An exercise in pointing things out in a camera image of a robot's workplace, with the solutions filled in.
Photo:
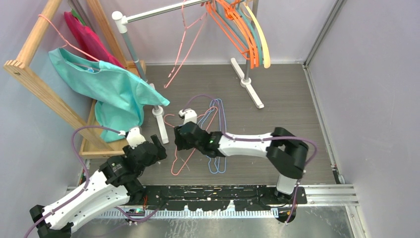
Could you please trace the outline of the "beige plastic hanger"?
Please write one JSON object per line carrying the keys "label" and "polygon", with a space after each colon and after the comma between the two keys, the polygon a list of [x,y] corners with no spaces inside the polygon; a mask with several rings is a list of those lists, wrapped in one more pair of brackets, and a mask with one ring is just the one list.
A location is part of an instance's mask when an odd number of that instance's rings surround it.
{"label": "beige plastic hanger", "polygon": [[240,5],[240,8],[245,11],[246,17],[250,20],[253,28],[256,29],[258,38],[260,40],[262,64],[265,69],[268,69],[271,66],[271,58],[269,54],[268,44],[263,33],[263,30],[256,18],[256,11],[258,10],[258,1],[257,0],[246,0]]}

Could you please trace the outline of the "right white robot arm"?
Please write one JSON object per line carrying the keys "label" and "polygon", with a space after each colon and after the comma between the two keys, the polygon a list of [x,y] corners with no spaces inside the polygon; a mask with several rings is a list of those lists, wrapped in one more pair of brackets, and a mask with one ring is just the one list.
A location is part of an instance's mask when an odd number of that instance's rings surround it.
{"label": "right white robot arm", "polygon": [[286,204],[294,197],[295,185],[302,179],[308,145],[288,130],[277,127],[272,133],[236,135],[221,131],[207,132],[196,123],[174,128],[177,150],[196,149],[210,157],[252,156],[267,158],[279,172],[275,197]]}

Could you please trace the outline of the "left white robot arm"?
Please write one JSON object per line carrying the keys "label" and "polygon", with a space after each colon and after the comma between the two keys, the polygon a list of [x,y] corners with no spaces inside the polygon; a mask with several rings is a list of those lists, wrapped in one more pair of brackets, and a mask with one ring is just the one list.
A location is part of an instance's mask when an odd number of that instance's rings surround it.
{"label": "left white robot arm", "polygon": [[30,215],[41,238],[69,238],[97,215],[121,205],[140,204],[146,189],[138,178],[145,168],[167,157],[157,135],[136,136],[122,155],[109,157],[79,187],[48,205],[36,205]]}

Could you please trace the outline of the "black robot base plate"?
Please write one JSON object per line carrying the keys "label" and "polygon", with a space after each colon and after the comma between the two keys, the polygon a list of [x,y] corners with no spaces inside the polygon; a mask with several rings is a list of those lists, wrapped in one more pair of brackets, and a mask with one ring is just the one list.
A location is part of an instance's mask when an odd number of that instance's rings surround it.
{"label": "black robot base plate", "polygon": [[291,193],[282,193],[280,185],[149,185],[142,186],[138,179],[115,182],[127,189],[127,205],[139,205],[142,213],[150,209],[181,212],[226,212],[233,205],[236,212],[276,212],[282,223],[290,223],[296,217],[297,206],[306,204],[304,188],[300,180],[291,183]]}

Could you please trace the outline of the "teal plastic hanger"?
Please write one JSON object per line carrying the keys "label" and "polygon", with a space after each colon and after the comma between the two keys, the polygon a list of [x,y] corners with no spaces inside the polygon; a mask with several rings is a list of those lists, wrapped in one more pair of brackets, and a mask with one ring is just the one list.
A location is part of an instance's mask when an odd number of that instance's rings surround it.
{"label": "teal plastic hanger", "polygon": [[223,16],[228,31],[226,35],[253,69],[263,65],[260,56],[261,49],[259,49],[260,40],[256,29],[246,17],[245,11],[240,8],[244,2],[245,0],[228,0]]}

